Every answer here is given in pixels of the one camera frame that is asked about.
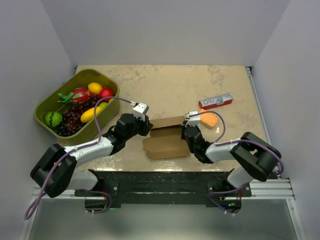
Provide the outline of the orange sponge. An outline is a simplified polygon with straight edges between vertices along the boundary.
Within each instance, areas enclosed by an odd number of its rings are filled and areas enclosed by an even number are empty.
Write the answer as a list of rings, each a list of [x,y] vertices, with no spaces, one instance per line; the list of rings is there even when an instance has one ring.
[[[200,115],[200,123],[208,129],[214,129],[218,123],[218,117],[213,113],[204,113]]]

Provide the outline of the brown cardboard paper box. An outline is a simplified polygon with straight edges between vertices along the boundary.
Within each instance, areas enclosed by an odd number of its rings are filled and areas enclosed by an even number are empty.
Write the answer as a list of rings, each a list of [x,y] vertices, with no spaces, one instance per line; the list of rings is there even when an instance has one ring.
[[[175,116],[152,119],[149,137],[142,141],[143,150],[151,160],[183,158],[190,155],[188,144],[181,139],[181,124],[185,118]]]

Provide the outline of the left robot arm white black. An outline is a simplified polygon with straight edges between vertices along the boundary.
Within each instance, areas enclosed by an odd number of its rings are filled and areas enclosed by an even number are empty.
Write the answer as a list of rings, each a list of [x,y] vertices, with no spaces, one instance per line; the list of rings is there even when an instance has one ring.
[[[136,135],[147,136],[152,127],[147,115],[141,119],[132,113],[124,113],[100,139],[66,147],[58,143],[51,145],[31,170],[30,177],[51,198],[77,189],[86,189],[92,196],[99,196],[104,184],[91,171],[75,172],[75,169],[118,153],[128,140]]]

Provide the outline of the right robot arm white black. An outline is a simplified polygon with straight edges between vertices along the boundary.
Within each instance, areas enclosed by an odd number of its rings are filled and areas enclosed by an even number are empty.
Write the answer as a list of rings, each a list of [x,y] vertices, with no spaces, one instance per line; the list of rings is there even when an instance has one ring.
[[[205,140],[198,126],[183,124],[181,139],[186,141],[189,151],[203,164],[232,159],[240,164],[212,188],[230,197],[253,180],[265,182],[277,165],[280,165],[280,173],[284,170],[281,153],[251,132],[245,132],[235,140],[216,143]]]

